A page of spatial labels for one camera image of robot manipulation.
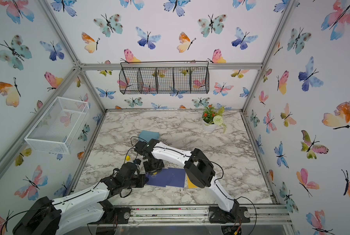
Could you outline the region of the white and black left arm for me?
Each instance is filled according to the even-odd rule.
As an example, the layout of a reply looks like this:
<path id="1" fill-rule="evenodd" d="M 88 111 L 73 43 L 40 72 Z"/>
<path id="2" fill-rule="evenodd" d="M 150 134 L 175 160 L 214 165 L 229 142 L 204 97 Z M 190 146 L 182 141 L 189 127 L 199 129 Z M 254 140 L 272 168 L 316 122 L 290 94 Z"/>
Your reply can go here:
<path id="1" fill-rule="evenodd" d="M 23 214 L 15 235 L 64 235 L 90 223 L 118 223 L 118 210 L 109 201 L 123 190 L 142 188 L 148 182 L 138 166 L 128 162 L 96 185 L 69 196 L 43 197 Z"/>

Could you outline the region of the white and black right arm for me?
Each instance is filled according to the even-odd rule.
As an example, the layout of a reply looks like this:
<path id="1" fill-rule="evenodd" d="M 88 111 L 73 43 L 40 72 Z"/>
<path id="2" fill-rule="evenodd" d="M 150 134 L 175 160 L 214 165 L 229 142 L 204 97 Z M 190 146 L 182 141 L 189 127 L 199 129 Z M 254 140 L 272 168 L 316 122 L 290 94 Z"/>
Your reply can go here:
<path id="1" fill-rule="evenodd" d="M 200 149 L 185 151 L 165 145 L 159 140 L 151 139 L 148 143 L 138 141 L 134 150 L 143 157 L 145 172 L 154 175 L 164 168 L 163 161 L 182 167 L 190 181 L 201 189 L 206 189 L 218 203 L 222 216 L 227 221 L 238 219 L 240 205 L 232 199 L 222 187 L 212 163 Z"/>

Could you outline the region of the yellow envelope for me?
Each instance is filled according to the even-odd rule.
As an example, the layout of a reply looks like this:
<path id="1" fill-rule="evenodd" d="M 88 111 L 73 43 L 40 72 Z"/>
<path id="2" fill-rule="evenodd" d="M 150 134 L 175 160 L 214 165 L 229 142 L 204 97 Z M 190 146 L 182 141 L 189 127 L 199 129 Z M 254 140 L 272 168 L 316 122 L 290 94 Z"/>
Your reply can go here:
<path id="1" fill-rule="evenodd" d="M 197 188 L 197 186 L 191 182 L 191 180 L 190 180 L 189 177 L 187 177 L 187 184 L 188 184 L 188 188 L 189 188 L 189 189 L 195 189 L 195 188 Z"/>

